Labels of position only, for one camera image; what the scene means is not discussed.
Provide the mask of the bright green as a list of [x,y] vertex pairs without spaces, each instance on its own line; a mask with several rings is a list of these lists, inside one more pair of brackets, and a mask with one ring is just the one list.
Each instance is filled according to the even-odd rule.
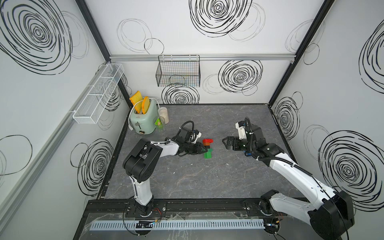
[[212,153],[211,152],[204,153],[204,158],[205,159],[211,159],[212,158]]

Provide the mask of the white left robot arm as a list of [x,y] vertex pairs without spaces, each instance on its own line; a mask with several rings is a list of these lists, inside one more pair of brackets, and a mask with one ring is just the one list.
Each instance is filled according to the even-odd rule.
[[208,149],[199,141],[201,136],[200,131],[183,127],[172,138],[167,137],[163,141],[142,138],[133,147],[123,162],[123,169],[133,184],[136,204],[144,212],[153,205],[150,177],[160,158],[207,153]]

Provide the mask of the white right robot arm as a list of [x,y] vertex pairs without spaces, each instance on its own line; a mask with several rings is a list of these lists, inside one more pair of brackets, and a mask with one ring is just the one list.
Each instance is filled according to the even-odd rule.
[[268,143],[262,129],[246,118],[236,123],[238,137],[222,140],[226,149],[243,151],[267,167],[278,172],[307,199],[301,201],[276,190],[261,196],[260,211],[265,216],[285,213],[310,225],[324,240],[339,240],[354,224],[352,197],[344,191],[336,191],[321,183],[312,173],[295,163],[282,148]]

